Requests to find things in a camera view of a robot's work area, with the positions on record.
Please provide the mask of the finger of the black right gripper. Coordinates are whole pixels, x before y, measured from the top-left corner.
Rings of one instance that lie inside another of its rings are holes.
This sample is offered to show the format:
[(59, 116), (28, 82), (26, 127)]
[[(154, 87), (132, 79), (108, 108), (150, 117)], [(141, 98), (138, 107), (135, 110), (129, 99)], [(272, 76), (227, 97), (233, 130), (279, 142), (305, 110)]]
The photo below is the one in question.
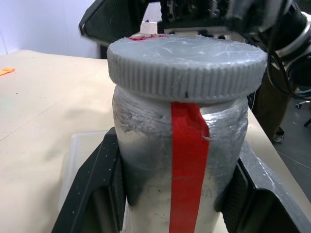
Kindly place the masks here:
[(87, 8), (79, 30), (104, 46), (140, 32), (149, 0), (95, 0)]
[(236, 33), (264, 32), (287, 13), (293, 0), (229, 0), (225, 26)]

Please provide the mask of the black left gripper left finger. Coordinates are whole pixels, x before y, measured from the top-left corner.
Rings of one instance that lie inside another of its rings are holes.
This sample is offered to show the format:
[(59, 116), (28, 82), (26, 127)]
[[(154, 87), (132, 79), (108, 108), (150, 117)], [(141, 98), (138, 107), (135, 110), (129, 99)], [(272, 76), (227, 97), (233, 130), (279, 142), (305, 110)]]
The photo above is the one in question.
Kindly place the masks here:
[(115, 128), (78, 169), (52, 233), (121, 233), (126, 193)]

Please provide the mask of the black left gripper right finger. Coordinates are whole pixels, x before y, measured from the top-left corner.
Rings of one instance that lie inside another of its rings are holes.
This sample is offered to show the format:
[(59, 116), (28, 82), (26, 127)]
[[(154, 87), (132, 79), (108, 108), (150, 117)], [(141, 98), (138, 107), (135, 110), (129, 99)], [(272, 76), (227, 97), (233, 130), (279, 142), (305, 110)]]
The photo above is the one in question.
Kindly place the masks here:
[(311, 221), (246, 141), (218, 209), (228, 233), (311, 233)]

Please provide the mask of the grey ribbed jar lid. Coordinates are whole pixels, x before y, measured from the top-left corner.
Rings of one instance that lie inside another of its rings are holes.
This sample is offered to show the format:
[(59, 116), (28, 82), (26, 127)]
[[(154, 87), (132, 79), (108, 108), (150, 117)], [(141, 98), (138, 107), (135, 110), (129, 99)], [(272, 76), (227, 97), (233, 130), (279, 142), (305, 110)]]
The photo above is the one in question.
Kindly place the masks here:
[(200, 35), (122, 38), (107, 50), (109, 76), (130, 92), (158, 100), (222, 102), (258, 89), (264, 51)]

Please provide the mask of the grey translucent plastic jar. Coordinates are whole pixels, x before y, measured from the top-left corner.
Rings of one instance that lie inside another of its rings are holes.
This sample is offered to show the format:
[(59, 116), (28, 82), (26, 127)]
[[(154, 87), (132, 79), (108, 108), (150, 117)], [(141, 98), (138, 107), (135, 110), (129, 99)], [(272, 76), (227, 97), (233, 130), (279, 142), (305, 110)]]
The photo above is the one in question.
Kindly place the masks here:
[[(127, 191), (125, 233), (169, 233), (172, 184), (171, 104), (116, 87), (112, 100)], [(212, 233), (246, 135), (247, 99), (199, 104), (209, 128), (194, 233)]]

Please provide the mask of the clear plastic box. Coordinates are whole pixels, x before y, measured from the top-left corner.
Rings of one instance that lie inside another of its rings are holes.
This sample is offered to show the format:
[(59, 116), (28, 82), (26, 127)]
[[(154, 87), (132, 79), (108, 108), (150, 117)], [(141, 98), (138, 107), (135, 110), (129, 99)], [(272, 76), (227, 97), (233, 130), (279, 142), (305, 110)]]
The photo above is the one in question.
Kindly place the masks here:
[(63, 160), (62, 187), (58, 211), (62, 209), (78, 169), (102, 142), (108, 131), (75, 133), (71, 137), (69, 153)]

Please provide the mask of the red tape strip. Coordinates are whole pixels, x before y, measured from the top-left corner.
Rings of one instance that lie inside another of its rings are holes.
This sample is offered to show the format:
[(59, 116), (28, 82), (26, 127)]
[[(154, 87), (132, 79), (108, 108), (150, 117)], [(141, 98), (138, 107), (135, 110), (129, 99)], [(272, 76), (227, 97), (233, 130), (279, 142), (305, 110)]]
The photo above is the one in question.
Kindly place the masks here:
[(194, 233), (208, 158), (209, 128), (195, 103), (171, 103), (172, 194), (169, 233)]

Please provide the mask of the black office chair base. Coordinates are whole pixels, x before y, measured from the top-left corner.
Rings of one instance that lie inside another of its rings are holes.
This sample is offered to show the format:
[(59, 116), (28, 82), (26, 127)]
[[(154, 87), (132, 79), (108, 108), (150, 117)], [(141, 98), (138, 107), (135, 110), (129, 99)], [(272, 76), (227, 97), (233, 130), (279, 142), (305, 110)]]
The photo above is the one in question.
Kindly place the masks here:
[(299, 103), (297, 103), (295, 106), (295, 109), (298, 109), (298, 110), (303, 110), (305, 112), (308, 112), (309, 113), (309, 118), (306, 120), (306, 122), (304, 123), (304, 127), (308, 127), (311, 125), (311, 100), (303, 100)]

